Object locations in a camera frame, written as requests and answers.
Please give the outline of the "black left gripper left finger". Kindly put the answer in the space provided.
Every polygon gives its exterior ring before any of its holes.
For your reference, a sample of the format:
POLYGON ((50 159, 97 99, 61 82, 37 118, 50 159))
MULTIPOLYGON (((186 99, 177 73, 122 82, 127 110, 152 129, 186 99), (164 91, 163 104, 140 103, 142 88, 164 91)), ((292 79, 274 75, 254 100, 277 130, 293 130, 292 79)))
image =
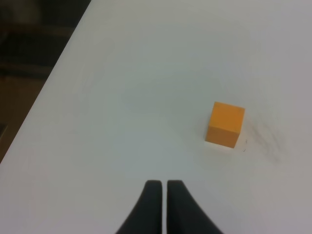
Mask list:
POLYGON ((162 233, 162 183, 146 181, 132 211, 117 231, 118 234, 162 233))

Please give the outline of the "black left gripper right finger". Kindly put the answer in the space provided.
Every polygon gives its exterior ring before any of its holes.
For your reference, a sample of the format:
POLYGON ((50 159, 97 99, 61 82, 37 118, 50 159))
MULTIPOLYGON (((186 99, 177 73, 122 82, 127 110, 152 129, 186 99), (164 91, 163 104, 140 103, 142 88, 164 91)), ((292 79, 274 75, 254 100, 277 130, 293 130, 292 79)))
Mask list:
POLYGON ((167 182, 168 234, 220 234, 181 180, 167 182))

